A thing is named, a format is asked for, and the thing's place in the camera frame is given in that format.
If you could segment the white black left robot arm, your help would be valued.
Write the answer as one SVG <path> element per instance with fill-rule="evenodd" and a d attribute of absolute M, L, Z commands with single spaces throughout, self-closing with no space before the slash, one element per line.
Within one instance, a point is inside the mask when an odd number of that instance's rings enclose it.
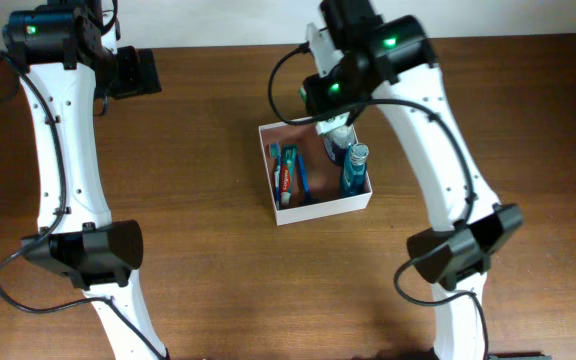
<path fill-rule="evenodd" d="M 165 359 L 140 286 L 143 236 L 106 202 L 94 135 L 97 99 L 160 89 L 148 49 L 119 47 L 114 1 L 50 1 L 13 12 L 2 35 L 30 107 L 40 177 L 36 234 L 19 256 L 68 279 L 118 359 Z"/>

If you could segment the green soap box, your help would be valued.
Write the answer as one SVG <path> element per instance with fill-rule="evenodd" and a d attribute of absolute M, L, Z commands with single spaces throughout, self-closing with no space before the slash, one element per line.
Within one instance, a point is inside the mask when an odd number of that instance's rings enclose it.
<path fill-rule="evenodd" d="M 333 85 L 330 89 L 324 88 L 323 90 L 307 90 L 302 86 L 299 89 L 299 95 L 304 102 L 307 114 L 311 117 L 317 117 L 341 106 L 341 95 L 337 85 Z M 349 114 L 350 112 L 345 112 L 327 120 L 315 122 L 316 133 L 325 135 L 344 126 Z"/>

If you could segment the blue disposable razor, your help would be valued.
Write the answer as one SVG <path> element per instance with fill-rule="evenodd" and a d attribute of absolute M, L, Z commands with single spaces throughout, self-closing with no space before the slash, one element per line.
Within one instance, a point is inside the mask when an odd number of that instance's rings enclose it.
<path fill-rule="evenodd" d="M 317 200 L 314 199 L 311 195 L 309 181 L 308 181 L 308 174 L 307 174 L 307 170 L 306 170 L 306 166 L 305 166 L 305 161 L 304 161 L 304 158 L 301 154 L 297 155 L 297 161 L 298 161 L 298 165 L 299 165 L 300 178 L 301 178 L 302 189 L 303 189 L 303 193 L 304 193 L 304 198 L 300 202 L 300 205 L 301 206 L 307 206 L 307 205 L 315 204 L 317 202 Z"/>

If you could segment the dark blue spray bottle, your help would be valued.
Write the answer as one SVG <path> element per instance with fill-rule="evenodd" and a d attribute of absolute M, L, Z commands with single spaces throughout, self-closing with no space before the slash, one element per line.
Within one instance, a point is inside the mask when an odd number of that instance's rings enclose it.
<path fill-rule="evenodd" d="M 342 166 L 347 150 L 356 143 L 354 126 L 339 127 L 324 136 L 324 147 L 331 162 Z"/>

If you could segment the blue white toothbrush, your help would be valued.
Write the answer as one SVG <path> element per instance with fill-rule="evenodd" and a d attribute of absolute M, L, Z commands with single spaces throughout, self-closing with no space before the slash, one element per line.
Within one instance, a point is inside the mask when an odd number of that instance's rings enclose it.
<path fill-rule="evenodd" d="M 281 208 L 280 173 L 281 173 L 282 160 L 281 160 L 281 146 L 278 142 L 271 143 L 269 145 L 269 154 L 271 158 L 275 160 L 273 170 L 274 202 L 275 202 L 275 209 L 279 210 Z"/>

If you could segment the teal mouthwash bottle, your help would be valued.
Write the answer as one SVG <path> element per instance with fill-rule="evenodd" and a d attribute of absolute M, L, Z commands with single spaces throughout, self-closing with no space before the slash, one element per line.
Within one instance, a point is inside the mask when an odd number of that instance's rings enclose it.
<path fill-rule="evenodd" d="M 369 147 L 363 143 L 356 143 L 348 149 L 340 177 L 342 197 L 352 197 L 363 192 L 368 155 Z"/>

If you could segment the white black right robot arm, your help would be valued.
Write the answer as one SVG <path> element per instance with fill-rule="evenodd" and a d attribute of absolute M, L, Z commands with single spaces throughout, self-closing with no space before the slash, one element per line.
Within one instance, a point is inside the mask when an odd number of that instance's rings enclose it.
<path fill-rule="evenodd" d="M 430 284 L 437 359 L 486 359 L 482 297 L 492 256 L 522 225 L 479 172 L 453 117 L 439 60 L 412 15 L 385 21 L 368 1 L 327 0 L 325 28 L 308 31 L 317 74 L 302 95 L 321 124 L 377 107 L 422 190 L 430 227 L 407 240 L 409 260 Z"/>

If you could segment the green Colgate toothpaste tube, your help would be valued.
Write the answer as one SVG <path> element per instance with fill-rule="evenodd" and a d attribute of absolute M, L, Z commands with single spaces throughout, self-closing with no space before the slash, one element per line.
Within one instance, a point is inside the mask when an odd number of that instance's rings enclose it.
<path fill-rule="evenodd" d="M 292 180 L 298 147 L 294 144 L 282 147 L 282 168 L 280 174 L 280 205 L 287 207 L 292 194 Z"/>

